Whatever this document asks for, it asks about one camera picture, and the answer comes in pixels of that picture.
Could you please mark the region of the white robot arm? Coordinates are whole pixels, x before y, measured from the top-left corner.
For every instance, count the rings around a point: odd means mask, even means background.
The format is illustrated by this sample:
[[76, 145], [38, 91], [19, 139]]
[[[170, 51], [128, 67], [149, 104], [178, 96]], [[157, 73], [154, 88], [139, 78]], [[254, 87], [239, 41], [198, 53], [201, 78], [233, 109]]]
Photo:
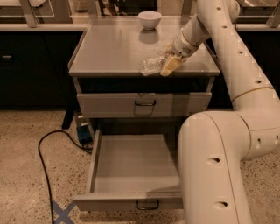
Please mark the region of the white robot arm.
[[252, 224], [240, 162], [279, 146], [277, 92], [236, 32], [236, 0], [196, 0], [196, 13], [171, 52], [194, 54], [211, 39], [233, 108], [189, 116], [178, 134], [178, 168], [186, 224]]

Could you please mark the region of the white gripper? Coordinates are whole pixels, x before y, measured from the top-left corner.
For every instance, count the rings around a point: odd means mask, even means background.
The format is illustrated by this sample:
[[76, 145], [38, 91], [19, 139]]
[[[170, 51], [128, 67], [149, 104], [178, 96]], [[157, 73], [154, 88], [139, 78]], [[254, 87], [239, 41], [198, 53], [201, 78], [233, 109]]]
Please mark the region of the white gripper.
[[185, 58], [191, 57], [199, 48], [195, 45], [191, 45], [183, 34], [183, 30], [180, 29], [174, 37], [172, 43], [170, 43], [164, 50], [166, 55], [169, 55], [165, 62], [160, 74], [164, 77], [169, 76], [176, 69], [181, 67], [186, 61]]

